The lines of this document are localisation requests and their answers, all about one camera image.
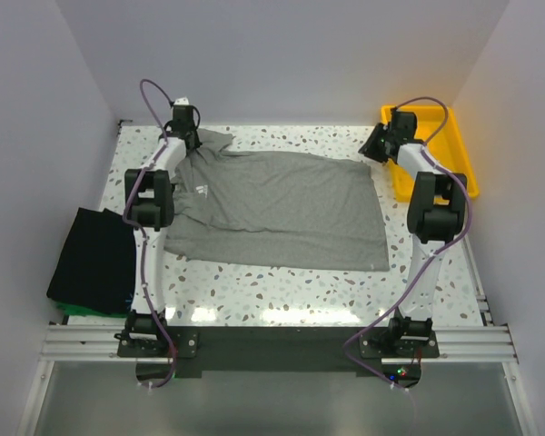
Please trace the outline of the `grey t shirt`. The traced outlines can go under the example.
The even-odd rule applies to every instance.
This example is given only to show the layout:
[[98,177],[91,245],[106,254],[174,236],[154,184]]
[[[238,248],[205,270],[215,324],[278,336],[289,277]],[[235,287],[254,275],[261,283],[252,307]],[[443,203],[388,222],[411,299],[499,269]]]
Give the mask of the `grey t shirt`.
[[202,129],[178,164],[164,249],[189,260],[386,272],[382,209],[365,163],[286,151],[234,151]]

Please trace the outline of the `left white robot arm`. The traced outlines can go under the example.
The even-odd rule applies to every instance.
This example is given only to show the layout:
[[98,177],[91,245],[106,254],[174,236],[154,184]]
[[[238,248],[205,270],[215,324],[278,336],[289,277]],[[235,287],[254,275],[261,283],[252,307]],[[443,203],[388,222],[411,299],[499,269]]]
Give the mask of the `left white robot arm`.
[[124,221],[134,228],[135,286],[130,314],[150,319],[138,345],[150,356],[164,354],[170,334],[163,329],[165,308],[161,267],[167,230],[173,222],[173,185],[176,166],[200,145],[199,111],[187,98],[172,103],[172,119],[158,139],[157,149],[139,168],[124,173]]

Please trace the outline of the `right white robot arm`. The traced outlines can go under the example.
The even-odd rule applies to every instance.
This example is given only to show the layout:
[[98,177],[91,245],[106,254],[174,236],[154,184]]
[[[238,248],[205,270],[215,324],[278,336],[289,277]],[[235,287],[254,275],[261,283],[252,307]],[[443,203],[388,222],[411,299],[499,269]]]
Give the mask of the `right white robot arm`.
[[408,356],[432,330],[433,290],[443,256],[471,226],[468,178],[443,166],[416,137],[418,117],[399,106],[390,121],[377,124],[359,154],[377,163],[393,162],[413,180],[407,212],[412,238],[411,265],[402,297],[386,314],[386,344],[399,357]]

